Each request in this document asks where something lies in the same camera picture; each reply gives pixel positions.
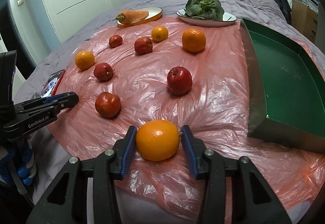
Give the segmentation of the blue gloved left hand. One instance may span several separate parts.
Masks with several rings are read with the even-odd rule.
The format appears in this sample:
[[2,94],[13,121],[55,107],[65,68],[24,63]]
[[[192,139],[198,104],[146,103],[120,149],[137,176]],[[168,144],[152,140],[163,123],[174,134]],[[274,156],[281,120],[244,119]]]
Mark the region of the blue gloved left hand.
[[27,139],[21,149],[10,149],[1,146],[1,183],[10,184],[11,174],[9,172],[9,162],[15,159],[17,174],[26,186],[30,186],[36,175],[37,169],[34,161],[34,151],[31,140]]

